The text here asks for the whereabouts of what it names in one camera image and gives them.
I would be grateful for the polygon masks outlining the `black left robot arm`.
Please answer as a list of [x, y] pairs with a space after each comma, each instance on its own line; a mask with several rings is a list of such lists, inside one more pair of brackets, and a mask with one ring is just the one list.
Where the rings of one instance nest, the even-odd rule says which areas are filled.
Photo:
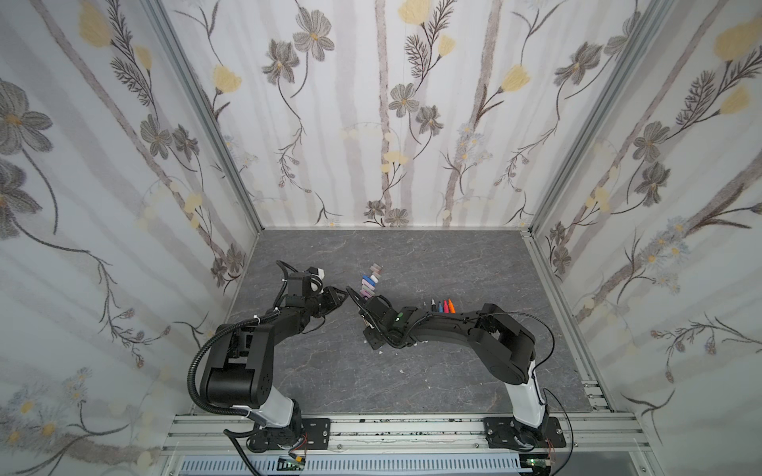
[[275, 388], [275, 347], [339, 309], [347, 292], [323, 283], [323, 270], [299, 271], [278, 260], [281, 288], [263, 315], [220, 325], [190, 363], [187, 389], [202, 411], [240, 417], [249, 430], [225, 430], [236, 450], [303, 448], [308, 433], [296, 400]]

